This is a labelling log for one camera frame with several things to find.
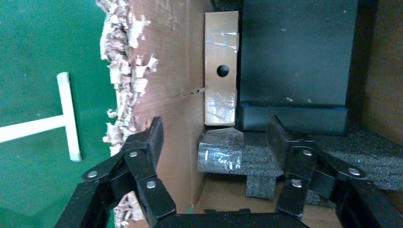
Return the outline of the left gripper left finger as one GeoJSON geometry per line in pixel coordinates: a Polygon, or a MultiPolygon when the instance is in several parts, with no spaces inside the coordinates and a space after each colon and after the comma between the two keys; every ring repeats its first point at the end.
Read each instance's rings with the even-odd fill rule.
{"type": "Polygon", "coordinates": [[[115,208],[133,192],[147,221],[154,226],[176,212],[176,205],[156,168],[163,147],[163,120],[156,116],[150,127],[130,135],[118,153],[83,174],[85,182],[98,182],[100,199],[115,208]]]}

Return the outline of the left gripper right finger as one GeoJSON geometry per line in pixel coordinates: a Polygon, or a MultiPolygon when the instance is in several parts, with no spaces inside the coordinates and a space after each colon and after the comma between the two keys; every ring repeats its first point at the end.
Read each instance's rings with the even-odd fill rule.
{"type": "Polygon", "coordinates": [[[310,190],[330,200],[340,182],[366,179],[362,169],[324,152],[307,134],[286,128],[275,115],[268,120],[267,141],[286,178],[277,212],[301,218],[310,190]]]}

